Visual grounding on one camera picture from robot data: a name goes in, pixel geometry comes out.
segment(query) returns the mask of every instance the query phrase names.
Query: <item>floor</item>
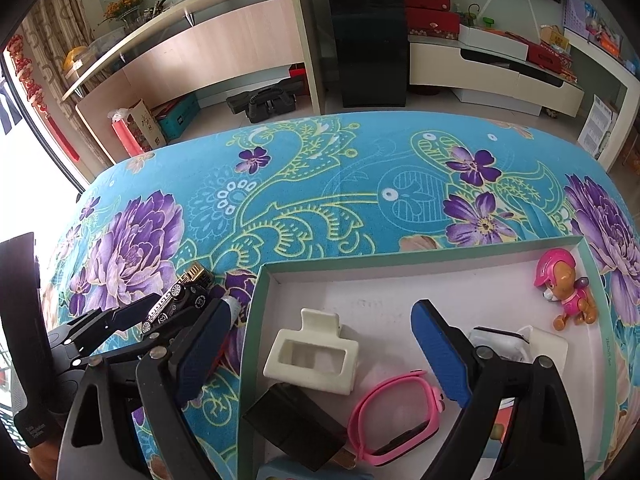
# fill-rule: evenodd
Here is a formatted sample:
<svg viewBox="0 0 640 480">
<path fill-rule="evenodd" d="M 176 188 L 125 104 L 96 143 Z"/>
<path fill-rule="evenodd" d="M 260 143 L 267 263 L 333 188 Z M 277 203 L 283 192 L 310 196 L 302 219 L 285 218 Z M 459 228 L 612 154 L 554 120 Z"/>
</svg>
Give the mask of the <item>floor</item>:
<svg viewBox="0 0 640 480">
<path fill-rule="evenodd" d="M 575 142 L 578 139 L 580 130 L 586 120 L 586 118 L 572 118 L 563 114 L 559 114 L 556 119 L 552 119 L 544 112 L 540 116 L 536 117 L 521 112 L 503 110 L 502 108 L 461 103 L 449 89 L 442 89 L 439 94 L 433 96 L 409 93 L 407 94 L 405 108 L 376 109 L 421 110 L 482 117 L 495 121 L 504 121 L 508 123 L 521 124 L 522 126 L 530 126 L 544 132 L 548 132 L 556 137 L 560 137 L 568 142 Z M 363 110 L 371 110 L 371 108 L 343 108 L 339 90 L 330 88 L 327 92 L 327 114 Z M 309 97 L 302 96 L 298 98 L 297 109 L 294 112 L 277 116 L 274 120 L 294 119 L 309 115 L 313 115 L 311 100 Z M 172 144 L 250 125 L 251 123 L 245 114 L 233 115 L 226 103 L 220 103 L 203 108 L 184 131 L 180 139 L 172 141 Z M 618 160 L 613 168 L 611 168 L 609 176 L 618 188 L 622 197 L 625 199 L 629 211 L 634 216 L 636 228 L 640 230 L 640 176 L 635 175 L 628 167 L 623 166 L 620 163 L 620 160 Z"/>
</svg>

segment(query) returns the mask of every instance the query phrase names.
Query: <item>toy dog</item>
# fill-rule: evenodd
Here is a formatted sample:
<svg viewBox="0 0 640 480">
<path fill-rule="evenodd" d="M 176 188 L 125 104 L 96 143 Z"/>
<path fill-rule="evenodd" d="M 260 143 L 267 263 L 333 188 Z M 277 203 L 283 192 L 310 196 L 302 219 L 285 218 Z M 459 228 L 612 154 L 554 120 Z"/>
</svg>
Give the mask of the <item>toy dog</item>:
<svg viewBox="0 0 640 480">
<path fill-rule="evenodd" d="M 575 279 L 575 259 L 566 249 L 549 249 L 542 255 L 533 284 L 545 285 L 545 299 L 562 304 L 564 312 L 554 319 L 556 330 L 564 330 L 570 317 L 574 318 L 576 325 L 596 321 L 598 309 L 587 288 L 589 279 Z"/>
</svg>

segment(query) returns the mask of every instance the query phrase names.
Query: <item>black cabinet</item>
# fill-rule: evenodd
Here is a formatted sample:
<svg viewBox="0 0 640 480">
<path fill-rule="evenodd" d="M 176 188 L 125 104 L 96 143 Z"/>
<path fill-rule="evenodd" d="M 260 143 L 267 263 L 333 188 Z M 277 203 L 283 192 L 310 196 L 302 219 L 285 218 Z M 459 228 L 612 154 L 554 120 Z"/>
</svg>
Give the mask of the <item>black cabinet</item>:
<svg viewBox="0 0 640 480">
<path fill-rule="evenodd" d="M 404 0 L 329 0 L 345 107 L 404 106 Z"/>
</svg>

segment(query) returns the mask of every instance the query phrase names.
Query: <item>blue bedspread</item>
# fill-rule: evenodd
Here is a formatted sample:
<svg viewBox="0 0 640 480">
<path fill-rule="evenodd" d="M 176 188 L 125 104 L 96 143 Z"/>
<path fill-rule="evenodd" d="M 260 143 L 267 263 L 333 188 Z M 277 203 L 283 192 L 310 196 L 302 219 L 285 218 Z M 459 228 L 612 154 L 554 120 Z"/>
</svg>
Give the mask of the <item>blue bedspread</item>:
<svg viewBox="0 0 640 480">
<path fill-rule="evenodd" d="M 586 152 L 514 124 L 366 112 L 240 128 L 122 162 L 85 192 L 44 288 L 49 328 L 162 293 L 191 262 L 245 309 L 265 262 L 584 234 L 610 297 L 618 398 L 610 460 L 640 416 L 638 238 Z M 225 480 L 236 476 L 246 311 L 223 365 L 185 416 Z M 139 327 L 108 348 L 130 344 Z M 142 410 L 150 466 L 166 471 Z"/>
</svg>

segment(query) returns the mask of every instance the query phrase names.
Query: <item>pink watch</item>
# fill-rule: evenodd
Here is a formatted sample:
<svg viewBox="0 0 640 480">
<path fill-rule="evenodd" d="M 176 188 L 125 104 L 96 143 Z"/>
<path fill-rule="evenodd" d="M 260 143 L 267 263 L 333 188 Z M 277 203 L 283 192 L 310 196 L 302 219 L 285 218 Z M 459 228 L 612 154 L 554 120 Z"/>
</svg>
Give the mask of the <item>pink watch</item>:
<svg viewBox="0 0 640 480">
<path fill-rule="evenodd" d="M 422 378 L 426 373 L 425 370 L 416 370 L 388 379 L 373 388 L 360 400 L 351 413 L 347 425 L 349 443 L 355 450 L 358 460 L 364 460 L 374 466 L 388 464 L 405 453 L 408 453 L 414 447 L 419 446 L 438 431 L 440 427 L 440 413 L 444 410 L 444 395 L 439 388 L 431 386 Z M 417 382 L 424 390 L 428 406 L 425 421 L 412 430 L 405 431 L 403 434 L 395 437 L 395 439 L 386 444 L 386 446 L 378 450 L 368 449 L 364 443 L 363 415 L 366 407 L 377 394 L 382 393 L 392 386 L 408 382 Z"/>
</svg>

